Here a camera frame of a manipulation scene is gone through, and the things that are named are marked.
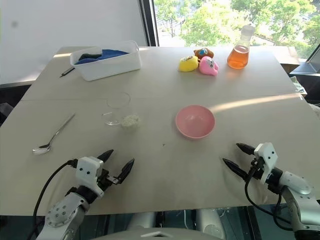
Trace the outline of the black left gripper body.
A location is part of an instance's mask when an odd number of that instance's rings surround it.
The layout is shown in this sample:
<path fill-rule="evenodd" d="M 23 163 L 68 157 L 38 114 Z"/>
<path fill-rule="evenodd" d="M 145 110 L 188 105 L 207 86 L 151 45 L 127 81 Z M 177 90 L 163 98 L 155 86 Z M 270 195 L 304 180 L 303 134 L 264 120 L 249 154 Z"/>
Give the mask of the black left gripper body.
<path fill-rule="evenodd" d="M 97 185 L 103 192 L 111 185 L 117 185 L 118 183 L 119 180 L 114 176 L 110 176 L 109 171 L 104 168 L 102 169 L 101 175 L 97 178 Z"/>

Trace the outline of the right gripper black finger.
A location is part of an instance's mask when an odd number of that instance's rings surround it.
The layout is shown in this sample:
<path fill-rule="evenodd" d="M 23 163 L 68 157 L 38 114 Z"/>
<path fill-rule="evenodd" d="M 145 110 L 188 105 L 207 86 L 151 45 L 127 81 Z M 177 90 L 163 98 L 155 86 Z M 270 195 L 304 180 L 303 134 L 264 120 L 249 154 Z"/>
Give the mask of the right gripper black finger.
<path fill-rule="evenodd" d="M 247 155 L 254 155 L 255 154 L 255 148 L 251 145 L 245 144 L 245 143 L 236 143 L 237 147 Z"/>
<path fill-rule="evenodd" d="M 242 179 L 247 179 L 247 177 L 249 176 L 248 173 L 242 170 L 236 163 L 226 158 L 223 158 L 222 160 L 233 173 L 235 173 Z"/>

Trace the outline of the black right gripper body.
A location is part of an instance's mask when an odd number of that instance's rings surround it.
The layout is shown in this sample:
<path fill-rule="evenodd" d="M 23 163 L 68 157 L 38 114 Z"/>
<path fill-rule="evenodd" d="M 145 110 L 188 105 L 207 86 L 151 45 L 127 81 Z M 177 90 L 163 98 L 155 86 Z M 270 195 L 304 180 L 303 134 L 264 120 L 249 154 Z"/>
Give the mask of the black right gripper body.
<path fill-rule="evenodd" d="M 260 180 L 264 173 L 264 165 L 265 165 L 265 160 L 261 156 L 255 157 L 251 161 L 251 167 L 248 172 L 247 180 L 250 180 L 252 178 L 256 180 Z"/>

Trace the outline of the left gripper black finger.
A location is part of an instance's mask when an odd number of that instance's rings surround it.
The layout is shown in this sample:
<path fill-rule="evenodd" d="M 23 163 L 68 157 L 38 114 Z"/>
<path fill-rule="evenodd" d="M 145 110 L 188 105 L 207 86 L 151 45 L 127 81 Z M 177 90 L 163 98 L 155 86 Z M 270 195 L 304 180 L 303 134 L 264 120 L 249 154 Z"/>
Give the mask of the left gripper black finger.
<path fill-rule="evenodd" d="M 99 155 L 97 158 L 103 162 L 106 162 L 110 156 L 112 155 L 112 153 L 114 152 L 113 149 L 107 150 L 104 153 L 102 153 L 101 155 Z"/>
<path fill-rule="evenodd" d="M 121 184 L 126 179 L 126 177 L 129 175 L 129 173 L 131 172 L 132 167 L 134 165 L 134 162 L 135 162 L 135 159 L 132 158 L 130 161 L 128 161 L 124 165 L 124 167 L 121 170 L 121 173 L 117 176 L 117 180 L 118 180 L 117 183 L 118 184 Z"/>

